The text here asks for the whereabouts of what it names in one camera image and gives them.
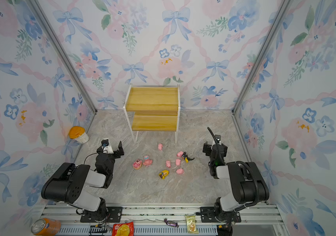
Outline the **pink bear toy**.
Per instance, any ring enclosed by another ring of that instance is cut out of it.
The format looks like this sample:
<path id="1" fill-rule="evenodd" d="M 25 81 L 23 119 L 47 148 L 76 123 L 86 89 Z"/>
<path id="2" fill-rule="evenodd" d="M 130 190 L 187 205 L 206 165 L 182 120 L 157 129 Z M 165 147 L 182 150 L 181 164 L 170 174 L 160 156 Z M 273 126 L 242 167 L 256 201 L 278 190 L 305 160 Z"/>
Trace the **pink bear toy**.
<path id="1" fill-rule="evenodd" d="M 142 167 L 142 161 L 140 159 L 137 159 L 134 163 L 133 163 L 133 168 L 138 170 Z"/>

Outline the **pink toy with blue bow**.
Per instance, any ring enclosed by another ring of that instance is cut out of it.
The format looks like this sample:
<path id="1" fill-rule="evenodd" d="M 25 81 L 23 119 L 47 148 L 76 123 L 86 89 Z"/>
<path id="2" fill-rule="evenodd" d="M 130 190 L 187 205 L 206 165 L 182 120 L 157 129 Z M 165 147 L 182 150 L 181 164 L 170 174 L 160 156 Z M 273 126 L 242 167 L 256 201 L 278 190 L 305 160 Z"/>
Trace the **pink toy with blue bow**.
<path id="1" fill-rule="evenodd" d="M 150 157 L 148 155 L 146 155 L 144 157 L 143 165 L 147 167 L 147 166 L 150 166 L 152 163 L 153 163 L 153 160 L 150 159 Z"/>

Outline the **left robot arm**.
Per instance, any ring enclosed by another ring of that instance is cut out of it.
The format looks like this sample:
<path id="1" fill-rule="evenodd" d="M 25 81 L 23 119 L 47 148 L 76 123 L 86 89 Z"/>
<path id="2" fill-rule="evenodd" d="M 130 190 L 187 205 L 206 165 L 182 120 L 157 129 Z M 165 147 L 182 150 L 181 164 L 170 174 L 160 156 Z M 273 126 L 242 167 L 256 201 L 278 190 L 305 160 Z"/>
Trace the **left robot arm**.
<path id="1" fill-rule="evenodd" d="M 85 163 L 63 163 L 44 184 L 43 199 L 64 202 L 77 209 L 81 223 L 119 223 L 121 206 L 106 206 L 106 200 L 84 190 L 86 186 L 107 189 L 114 177 L 115 160 L 124 155 L 122 142 L 113 150 L 108 139 L 101 141 L 97 148 L 95 169 Z"/>

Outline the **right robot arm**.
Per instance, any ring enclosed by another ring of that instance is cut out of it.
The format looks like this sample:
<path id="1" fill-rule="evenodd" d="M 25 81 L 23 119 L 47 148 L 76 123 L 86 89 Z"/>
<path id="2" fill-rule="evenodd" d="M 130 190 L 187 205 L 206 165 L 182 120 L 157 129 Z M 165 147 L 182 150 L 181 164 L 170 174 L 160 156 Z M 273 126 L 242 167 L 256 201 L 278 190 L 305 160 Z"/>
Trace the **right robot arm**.
<path id="1" fill-rule="evenodd" d="M 210 127 L 213 143 L 203 145 L 202 152 L 210 158 L 210 175 L 231 184 L 230 192 L 216 200 L 213 207 L 201 207 L 196 215 L 203 223 L 235 224 L 241 222 L 240 212 L 269 199 L 269 190 L 261 172 L 254 162 L 225 162 L 228 147 L 221 142 Z"/>

